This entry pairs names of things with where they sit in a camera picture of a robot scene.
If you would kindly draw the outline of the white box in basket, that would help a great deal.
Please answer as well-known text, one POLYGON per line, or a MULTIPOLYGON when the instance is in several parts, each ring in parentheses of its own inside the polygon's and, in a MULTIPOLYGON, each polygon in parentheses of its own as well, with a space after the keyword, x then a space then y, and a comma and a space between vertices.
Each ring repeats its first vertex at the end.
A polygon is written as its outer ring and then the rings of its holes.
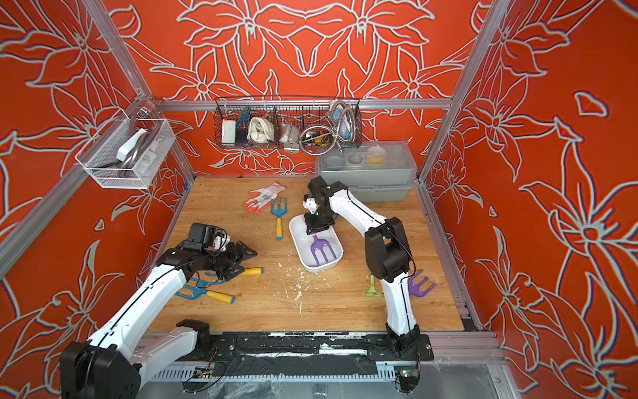
POLYGON ((236 121, 224 119, 222 121, 221 143, 224 145, 234 145, 236 142, 236 121))

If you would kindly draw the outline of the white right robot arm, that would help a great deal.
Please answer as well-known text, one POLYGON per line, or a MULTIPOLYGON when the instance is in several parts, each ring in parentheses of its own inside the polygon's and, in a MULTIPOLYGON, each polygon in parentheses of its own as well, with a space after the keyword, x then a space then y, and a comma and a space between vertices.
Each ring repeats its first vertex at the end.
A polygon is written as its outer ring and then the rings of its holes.
POLYGON ((365 259, 373 277, 380 281, 385 298, 385 323, 390 350, 398 358, 415 355, 420 326, 412 310, 408 282, 414 260, 400 219, 387 218, 362 203, 341 182, 328 184, 316 177, 307 185, 303 215, 307 234, 334 226, 342 217, 364 239, 365 259))

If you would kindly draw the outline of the white cloth in basket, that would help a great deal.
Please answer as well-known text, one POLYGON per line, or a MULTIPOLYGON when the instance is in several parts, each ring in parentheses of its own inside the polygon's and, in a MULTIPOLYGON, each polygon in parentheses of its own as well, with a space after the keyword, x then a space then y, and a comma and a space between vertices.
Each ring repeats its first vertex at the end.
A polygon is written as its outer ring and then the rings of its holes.
POLYGON ((274 124, 266 118, 253 117, 249 121, 249 142, 267 144, 276 141, 274 124))

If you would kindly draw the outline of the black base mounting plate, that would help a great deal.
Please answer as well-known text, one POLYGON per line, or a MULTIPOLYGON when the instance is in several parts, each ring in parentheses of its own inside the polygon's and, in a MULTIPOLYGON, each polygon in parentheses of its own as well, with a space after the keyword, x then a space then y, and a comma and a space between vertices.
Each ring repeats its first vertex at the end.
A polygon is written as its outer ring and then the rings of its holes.
POLYGON ((422 334, 406 352, 399 352, 385 333, 372 332, 215 332, 210 334, 217 359, 252 357, 362 357, 372 362, 435 359, 430 338, 422 334))

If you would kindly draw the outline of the blue rake yellow handle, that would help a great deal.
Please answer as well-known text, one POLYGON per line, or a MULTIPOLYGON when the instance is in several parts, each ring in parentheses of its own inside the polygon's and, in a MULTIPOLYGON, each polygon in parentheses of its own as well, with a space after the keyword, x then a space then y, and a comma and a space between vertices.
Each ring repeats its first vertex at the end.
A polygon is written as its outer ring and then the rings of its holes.
POLYGON ((196 300, 200 297, 208 297, 224 304, 234 304, 235 297, 229 294, 223 294, 200 287, 184 286, 183 289, 175 294, 181 299, 196 300))
MULTIPOLYGON (((241 276, 259 276, 259 275, 262 275, 263 273, 264 273, 263 268, 250 268, 250 269, 245 269, 244 272, 242 272, 241 276)), ((210 285, 219 285, 224 283, 226 283, 225 279, 218 279, 213 282, 205 282, 204 284, 207 286, 210 286, 210 285)))

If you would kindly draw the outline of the white oval storage tray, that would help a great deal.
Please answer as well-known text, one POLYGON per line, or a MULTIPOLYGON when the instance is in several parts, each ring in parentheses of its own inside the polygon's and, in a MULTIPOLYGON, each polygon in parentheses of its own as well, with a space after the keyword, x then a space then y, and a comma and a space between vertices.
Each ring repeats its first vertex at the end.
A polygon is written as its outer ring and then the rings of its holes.
POLYGON ((304 217, 300 214, 289 222, 289 230, 304 269, 318 274, 336 266, 344 249, 335 229, 330 227, 319 233, 308 234, 304 217))

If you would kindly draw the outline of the purple rake pink handle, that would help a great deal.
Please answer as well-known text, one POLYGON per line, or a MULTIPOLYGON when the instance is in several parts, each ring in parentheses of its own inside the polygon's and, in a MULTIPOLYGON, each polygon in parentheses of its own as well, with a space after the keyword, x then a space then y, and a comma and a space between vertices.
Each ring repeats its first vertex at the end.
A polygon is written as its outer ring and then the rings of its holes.
POLYGON ((313 241, 310 246, 310 251, 316 262, 316 266, 324 266, 337 259, 336 252, 328 240, 319 238, 316 234, 314 234, 312 238, 313 241))

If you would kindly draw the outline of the white device in side basket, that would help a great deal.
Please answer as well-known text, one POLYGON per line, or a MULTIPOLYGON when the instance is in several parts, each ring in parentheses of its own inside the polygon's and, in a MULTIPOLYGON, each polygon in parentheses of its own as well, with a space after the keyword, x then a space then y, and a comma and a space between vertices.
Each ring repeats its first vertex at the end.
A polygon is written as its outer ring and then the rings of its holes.
POLYGON ((122 146, 119 147, 116 159, 120 162, 126 162, 130 158, 130 155, 135 152, 135 149, 140 149, 148 131, 146 129, 139 129, 131 136, 122 146))

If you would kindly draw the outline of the red white work glove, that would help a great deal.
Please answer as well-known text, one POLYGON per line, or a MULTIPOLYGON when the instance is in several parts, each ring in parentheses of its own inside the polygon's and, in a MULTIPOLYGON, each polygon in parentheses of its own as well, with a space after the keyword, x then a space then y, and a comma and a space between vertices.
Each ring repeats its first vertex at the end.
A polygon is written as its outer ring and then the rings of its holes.
POLYGON ((244 202, 243 207, 247 213, 260 214, 265 211, 285 189, 285 186, 274 182, 270 186, 250 191, 249 194, 251 194, 252 197, 244 202))

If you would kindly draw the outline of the grey lidded storage box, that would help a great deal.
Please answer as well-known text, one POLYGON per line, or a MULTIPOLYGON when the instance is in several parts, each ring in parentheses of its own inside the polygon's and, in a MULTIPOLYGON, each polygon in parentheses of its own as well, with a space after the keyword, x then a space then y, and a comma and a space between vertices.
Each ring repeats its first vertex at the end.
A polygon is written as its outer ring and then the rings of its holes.
POLYGON ((404 141, 365 141, 317 157, 316 173, 341 182, 364 203, 401 201, 415 184, 417 165, 404 141))

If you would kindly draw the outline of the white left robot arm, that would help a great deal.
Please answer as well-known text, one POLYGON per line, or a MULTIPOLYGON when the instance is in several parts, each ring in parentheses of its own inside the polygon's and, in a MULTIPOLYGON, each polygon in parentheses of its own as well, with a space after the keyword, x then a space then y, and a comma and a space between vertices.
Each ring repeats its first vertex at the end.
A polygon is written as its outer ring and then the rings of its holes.
POLYGON ((61 397, 134 398, 156 374, 184 357, 213 360, 217 349, 209 324, 186 319, 159 341, 138 349, 160 311, 198 272, 224 282, 244 273, 256 250, 210 224, 192 224, 187 239, 156 260, 146 281, 84 342, 72 342, 59 359, 61 397))

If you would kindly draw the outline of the green rake wooden handle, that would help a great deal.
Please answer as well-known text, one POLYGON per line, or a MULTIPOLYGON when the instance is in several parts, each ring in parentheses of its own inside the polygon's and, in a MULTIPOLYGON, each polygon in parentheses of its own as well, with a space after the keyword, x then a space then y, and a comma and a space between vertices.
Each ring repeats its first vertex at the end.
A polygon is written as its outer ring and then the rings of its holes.
POLYGON ((362 292, 362 296, 366 298, 383 298, 384 294, 382 291, 378 291, 375 287, 375 277, 373 275, 369 276, 369 286, 368 289, 362 292))

